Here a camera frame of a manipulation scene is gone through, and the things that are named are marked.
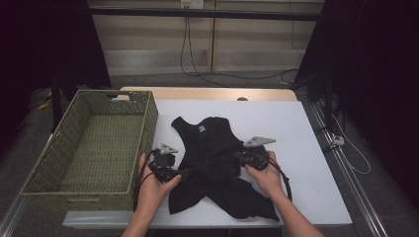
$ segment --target green wicker basket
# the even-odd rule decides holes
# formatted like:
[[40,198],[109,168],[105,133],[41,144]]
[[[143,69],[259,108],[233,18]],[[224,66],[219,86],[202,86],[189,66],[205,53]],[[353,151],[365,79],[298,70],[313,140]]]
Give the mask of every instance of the green wicker basket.
[[138,158],[151,150],[157,117],[149,91],[80,90],[21,196],[56,210],[132,209]]

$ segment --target cable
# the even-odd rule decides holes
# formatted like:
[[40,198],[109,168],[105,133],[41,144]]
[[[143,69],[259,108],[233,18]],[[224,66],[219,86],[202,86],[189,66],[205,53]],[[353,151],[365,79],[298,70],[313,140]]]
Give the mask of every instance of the cable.
[[[185,41],[186,41],[186,34],[187,34],[187,32],[188,32],[189,52],[190,52],[190,55],[191,55],[192,66],[194,67],[195,73],[197,73],[197,74],[190,74],[190,73],[186,72],[185,69],[183,68],[183,53],[184,53],[184,50],[185,50]],[[185,33],[184,33],[184,40],[183,40],[182,51],[181,51],[181,69],[182,69],[183,73],[185,73],[188,76],[198,76],[198,77],[200,77],[201,79],[203,79],[206,82],[210,82],[212,84],[215,84],[215,85],[218,85],[218,86],[227,88],[225,85],[222,85],[221,83],[217,83],[217,82],[214,82],[214,81],[211,81],[211,80],[208,80],[208,79],[204,78],[198,72],[197,68],[195,67],[194,57],[192,56],[191,26],[189,24],[189,18],[186,18],[186,21],[185,21]]]
[[368,167],[369,167],[369,169],[368,169],[368,171],[367,172],[362,172],[362,171],[360,171],[360,170],[358,170],[358,169],[356,169],[346,158],[346,162],[348,162],[348,165],[353,169],[353,170],[355,170],[356,172],[358,172],[358,173],[360,173],[360,174],[362,174],[362,175],[367,175],[367,174],[369,174],[370,173],[370,171],[371,171],[371,165],[370,165],[370,162],[368,161],[368,159],[364,156],[364,154],[351,142],[351,140],[349,140],[348,139],[348,137],[346,136],[346,134],[345,134],[345,132],[343,131],[343,129],[342,129],[342,127],[341,127],[341,125],[339,124],[339,121],[336,119],[336,117],[332,114],[332,117],[336,120],[336,124],[338,125],[338,127],[339,127],[339,129],[342,131],[342,135],[345,137],[345,139],[349,142],[349,144],[351,144],[352,145],[352,147],[354,147],[355,148],[355,150],[357,150],[358,151],[358,153],[360,153],[361,154],[361,156],[364,158],[364,160],[367,162],[367,165],[368,165]]
[[[192,60],[192,65],[193,65],[193,68],[194,68],[194,71],[195,71],[196,74],[191,74],[191,73],[186,72],[184,67],[183,67],[183,54],[184,54],[184,50],[185,50],[185,43],[186,43],[187,34],[188,34],[189,51],[190,51],[190,56],[191,56],[191,60]],[[274,75],[269,75],[269,76],[265,76],[265,77],[244,77],[244,76],[236,76],[236,75],[225,74],[225,73],[201,73],[201,72],[198,72],[198,70],[195,66],[195,61],[194,61],[194,57],[193,57],[193,54],[192,54],[191,25],[190,25],[190,22],[189,22],[189,18],[186,18],[186,21],[185,21],[184,40],[183,40],[183,44],[182,44],[180,63],[181,63],[182,72],[184,74],[186,74],[188,76],[198,76],[198,77],[200,77],[201,79],[203,79],[207,82],[216,84],[216,85],[221,86],[221,87],[227,87],[227,86],[222,85],[222,84],[217,83],[217,82],[214,82],[214,81],[211,81],[211,80],[208,80],[208,79],[204,78],[203,76],[226,76],[226,77],[233,77],[233,78],[239,78],[239,79],[244,79],[244,80],[263,80],[263,79],[274,78],[274,77],[277,77],[277,76],[282,77],[285,73],[292,72],[292,71],[298,71],[297,68],[292,68],[292,69],[288,69],[288,70],[282,71],[280,73],[276,73]]]
[[[290,5],[290,13],[292,13],[293,8],[291,6],[291,0],[289,1],[289,5]],[[291,32],[291,45],[293,46],[293,49],[295,49],[295,51],[299,54],[299,56],[302,59],[302,54],[298,51],[298,49],[296,49],[295,45],[293,45],[293,21],[292,21],[292,32]]]
[[142,186],[142,184],[144,183],[145,179],[147,179],[150,175],[154,175],[154,173],[153,173],[153,172],[151,172],[150,174],[146,175],[146,176],[144,177],[144,179],[142,179],[141,184],[139,184],[139,186],[140,186],[140,187],[141,187],[141,186]]
[[135,188],[133,191],[133,207],[132,207],[133,211],[136,210],[136,206],[138,205],[138,194],[139,194],[139,189],[141,188],[142,183],[144,182],[146,178],[148,178],[148,176],[153,174],[153,173],[148,174],[146,177],[144,177],[144,179],[141,179],[142,175],[144,174],[145,166],[147,165],[147,162],[150,159],[151,154],[154,154],[155,152],[156,150],[151,150],[150,153],[148,153],[148,155],[145,157],[144,161],[142,162],[141,170],[139,171],[138,178],[136,179]]
[[290,201],[293,201],[293,193],[291,191],[290,178],[286,176],[286,174],[281,170],[280,166],[277,164],[277,162],[274,159],[272,158],[269,158],[269,159],[270,159],[268,161],[269,164],[271,164],[275,169],[277,169],[278,172],[280,172],[281,176],[283,177],[284,184],[286,185],[286,189],[287,189],[287,196],[290,199]]

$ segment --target white table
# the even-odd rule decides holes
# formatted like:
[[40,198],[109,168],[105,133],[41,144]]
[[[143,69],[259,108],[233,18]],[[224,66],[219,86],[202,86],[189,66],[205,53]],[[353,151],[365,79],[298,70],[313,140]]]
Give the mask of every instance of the white table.
[[[177,167],[185,148],[171,122],[180,116],[196,124],[207,117],[230,121],[235,136],[247,141],[252,136],[275,138],[266,145],[291,179],[293,203],[315,225],[351,224],[352,220],[300,102],[237,102],[208,100],[156,100],[159,117],[153,147],[167,143],[177,148]],[[241,178],[254,180],[243,170]],[[75,228],[125,228],[132,211],[69,211],[63,225]],[[254,217],[235,219],[210,199],[170,215],[167,199],[159,208],[151,229],[159,228],[254,228],[279,227],[283,222]]]

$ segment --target human hand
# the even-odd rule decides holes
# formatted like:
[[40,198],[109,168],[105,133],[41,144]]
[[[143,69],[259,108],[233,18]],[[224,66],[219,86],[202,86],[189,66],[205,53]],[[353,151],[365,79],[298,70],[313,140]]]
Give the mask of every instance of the human hand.
[[[142,154],[139,158],[139,169],[141,169],[145,159],[146,155]],[[178,175],[171,181],[162,184],[157,180],[155,175],[148,176],[152,173],[148,164],[149,162],[145,165],[144,172],[142,174],[142,184],[139,189],[137,208],[135,212],[140,211],[154,216],[163,200],[166,199],[169,192],[179,184],[182,177]]]
[[[139,157],[139,169],[141,169],[141,166],[144,163],[145,159],[145,154],[142,154]],[[180,175],[178,175],[171,181],[162,184],[152,174],[152,171],[148,167],[148,163],[149,162],[147,162],[147,164],[145,165],[144,172],[141,177],[142,185],[139,189],[137,197],[138,202],[136,210],[133,213],[132,218],[129,221],[129,224],[123,233],[124,237],[145,236],[148,226],[151,224],[151,221],[153,220],[158,207],[161,205],[163,200],[166,199],[166,196],[169,194],[169,192],[179,184],[182,178]]]
[[[277,158],[274,151],[268,151],[272,162],[277,163]],[[272,194],[285,194],[282,188],[280,172],[272,165],[263,171],[258,171],[255,168],[245,165],[247,173],[249,173],[258,183],[259,187],[272,197]]]

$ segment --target black curtain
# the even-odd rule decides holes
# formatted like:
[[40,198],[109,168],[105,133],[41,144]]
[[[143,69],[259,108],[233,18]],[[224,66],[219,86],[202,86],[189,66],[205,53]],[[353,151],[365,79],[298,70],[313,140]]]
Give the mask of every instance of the black curtain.
[[87,1],[80,0],[2,1],[2,149],[28,112],[31,93],[50,87],[52,75],[69,99],[77,90],[76,84],[111,87],[92,16],[70,11],[71,7],[87,6]]
[[[329,10],[341,9],[338,1],[325,4],[330,5]],[[417,4],[365,0],[354,2],[353,6],[351,9],[357,12],[347,25],[352,33],[349,40],[335,41],[339,45],[334,48],[337,56],[323,58],[321,50],[330,45],[322,39],[330,38],[333,31],[328,30],[333,29],[316,26],[316,31],[322,31],[313,34],[300,78],[320,67],[331,75],[341,108],[356,122],[384,168],[419,209],[419,152],[415,137],[419,131]],[[321,78],[308,87],[313,99],[324,94]]]

